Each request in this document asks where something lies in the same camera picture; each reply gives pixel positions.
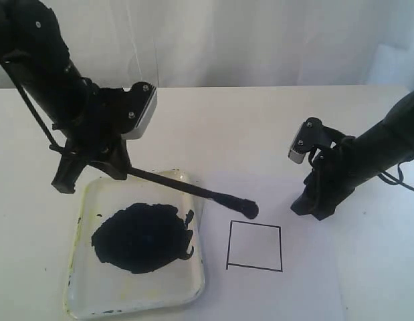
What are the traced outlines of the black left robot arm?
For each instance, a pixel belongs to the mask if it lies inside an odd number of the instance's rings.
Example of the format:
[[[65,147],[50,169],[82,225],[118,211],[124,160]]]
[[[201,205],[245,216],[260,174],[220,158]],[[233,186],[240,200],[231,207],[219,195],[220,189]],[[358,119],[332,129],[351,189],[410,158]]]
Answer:
[[[129,90],[101,88],[83,77],[70,58],[58,19],[40,1],[0,1],[0,66],[61,159],[52,185],[72,194],[81,172],[94,167],[116,180],[127,178],[130,160],[123,135],[141,116],[148,84]],[[52,131],[65,136],[60,146]]]

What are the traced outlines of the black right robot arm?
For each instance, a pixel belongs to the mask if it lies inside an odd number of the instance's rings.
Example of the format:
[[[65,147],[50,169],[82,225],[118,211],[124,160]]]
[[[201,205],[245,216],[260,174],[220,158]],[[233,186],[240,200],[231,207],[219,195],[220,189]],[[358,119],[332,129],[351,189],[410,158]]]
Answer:
[[[307,118],[297,131],[288,157],[296,164],[307,159],[312,168],[303,193],[292,203],[299,216],[321,221],[361,184],[373,177],[389,185],[404,186],[404,176],[387,171],[414,160],[414,91],[400,99],[387,115],[355,137]]]

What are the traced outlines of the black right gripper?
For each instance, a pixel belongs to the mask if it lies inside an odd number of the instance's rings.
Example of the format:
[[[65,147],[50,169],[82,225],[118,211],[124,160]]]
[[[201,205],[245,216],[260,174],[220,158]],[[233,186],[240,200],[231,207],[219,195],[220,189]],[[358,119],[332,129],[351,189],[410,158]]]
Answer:
[[[354,140],[354,136],[341,132],[322,132],[322,140],[307,153],[312,170],[304,179],[303,193],[290,206],[295,214],[322,221],[334,214],[334,201],[343,201],[354,193],[355,188],[345,183]]]

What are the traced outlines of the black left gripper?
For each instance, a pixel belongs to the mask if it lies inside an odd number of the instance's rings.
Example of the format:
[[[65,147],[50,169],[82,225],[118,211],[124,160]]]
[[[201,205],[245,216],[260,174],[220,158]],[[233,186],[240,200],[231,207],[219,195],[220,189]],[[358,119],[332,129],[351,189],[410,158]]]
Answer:
[[[74,194],[86,167],[95,167],[117,181],[127,179],[131,163],[120,129],[124,94],[129,90],[78,86],[73,93],[54,96],[52,128],[66,138],[65,145],[51,147],[61,155],[51,182],[60,193]]]

